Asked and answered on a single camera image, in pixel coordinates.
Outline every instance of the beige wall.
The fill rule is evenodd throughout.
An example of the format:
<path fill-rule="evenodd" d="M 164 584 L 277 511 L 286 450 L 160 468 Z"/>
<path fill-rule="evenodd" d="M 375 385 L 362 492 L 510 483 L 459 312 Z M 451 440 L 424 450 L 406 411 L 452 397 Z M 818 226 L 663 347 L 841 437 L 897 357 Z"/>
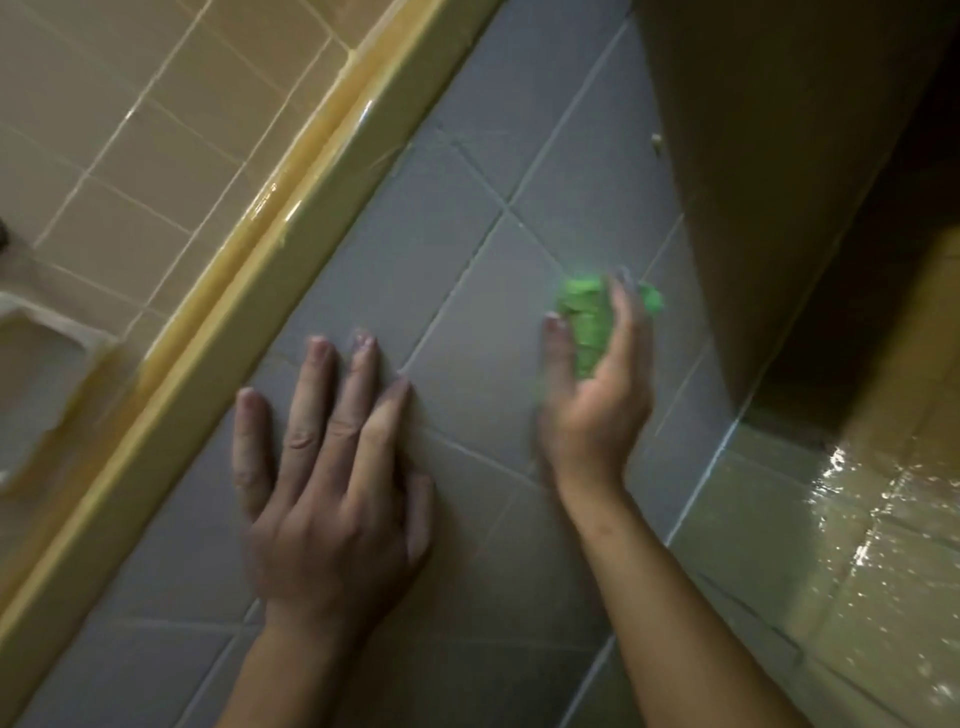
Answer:
<path fill-rule="evenodd" d="M 121 342 L 41 479 L 96 430 L 389 5 L 0 0 L 0 291 Z M 0 555 L 37 485 L 0 502 Z"/>
<path fill-rule="evenodd" d="M 892 150 L 957 6 L 637 6 L 711 328 L 739 400 Z"/>

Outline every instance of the green sponge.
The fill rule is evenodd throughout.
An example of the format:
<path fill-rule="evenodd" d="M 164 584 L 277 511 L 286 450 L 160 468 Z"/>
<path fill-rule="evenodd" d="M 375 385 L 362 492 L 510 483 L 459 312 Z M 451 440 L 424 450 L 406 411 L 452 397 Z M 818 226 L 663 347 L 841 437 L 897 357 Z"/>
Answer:
<path fill-rule="evenodd" d="M 656 288 L 641 284 L 639 292 L 650 315 L 663 309 L 663 296 Z M 606 282 L 599 276 L 566 281 L 557 300 L 557 312 L 569 322 L 577 345 L 577 377 L 592 376 L 613 332 L 613 310 Z"/>

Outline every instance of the gray floor tile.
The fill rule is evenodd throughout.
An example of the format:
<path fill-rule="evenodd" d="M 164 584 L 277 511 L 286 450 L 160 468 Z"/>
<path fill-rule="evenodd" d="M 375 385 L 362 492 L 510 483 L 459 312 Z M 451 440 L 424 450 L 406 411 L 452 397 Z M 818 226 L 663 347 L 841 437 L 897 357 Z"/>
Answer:
<path fill-rule="evenodd" d="M 349 350 L 377 336 L 388 369 L 409 356 L 487 235 L 499 206 L 438 137 L 419 134 L 287 321 L 272 351 L 303 358 L 304 338 Z"/>
<path fill-rule="evenodd" d="M 227 644 L 196 630 L 89 622 L 18 728 L 170 728 Z"/>
<path fill-rule="evenodd" d="M 516 203 L 571 272 L 646 272 L 681 212 L 669 161 L 650 144 L 659 129 L 631 21 Z"/>
<path fill-rule="evenodd" d="M 201 692 L 190 705 L 182 725 L 178 728 L 214 728 L 220 713 L 227 705 L 233 684 L 255 639 L 252 634 L 238 635 L 233 639 L 218 659 L 213 672 L 207 676 Z"/>
<path fill-rule="evenodd" d="M 435 118 L 509 197 L 626 16 L 627 0 L 511 0 Z"/>
<path fill-rule="evenodd" d="M 505 217 L 409 368 L 416 417 L 519 473 L 531 459 L 540 325 L 560 274 Z"/>
<path fill-rule="evenodd" d="M 161 506 L 101 602 L 116 617 L 240 623 L 253 601 L 227 415 Z"/>

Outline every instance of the wrist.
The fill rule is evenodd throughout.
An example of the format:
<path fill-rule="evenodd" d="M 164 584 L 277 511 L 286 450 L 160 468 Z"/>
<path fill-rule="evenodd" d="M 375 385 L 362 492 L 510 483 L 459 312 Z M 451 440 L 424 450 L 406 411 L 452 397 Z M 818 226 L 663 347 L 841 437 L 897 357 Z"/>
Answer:
<path fill-rule="evenodd" d="M 293 663 L 320 670 L 348 662 L 362 646 L 344 625 L 304 623 L 270 607 L 260 639 Z"/>
<path fill-rule="evenodd" d="M 558 474 L 557 493 L 575 525 L 582 516 L 619 512 L 629 508 L 632 503 L 623 479 L 612 474 Z"/>

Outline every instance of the wet floor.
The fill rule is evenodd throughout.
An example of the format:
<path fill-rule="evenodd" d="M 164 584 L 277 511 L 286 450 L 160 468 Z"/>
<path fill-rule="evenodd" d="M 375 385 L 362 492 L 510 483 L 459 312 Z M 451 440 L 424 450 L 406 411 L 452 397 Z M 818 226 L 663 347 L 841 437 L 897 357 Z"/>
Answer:
<path fill-rule="evenodd" d="M 673 543 L 817 726 L 960 725 L 960 49 Z M 638 723 L 613 660 L 576 725 Z"/>

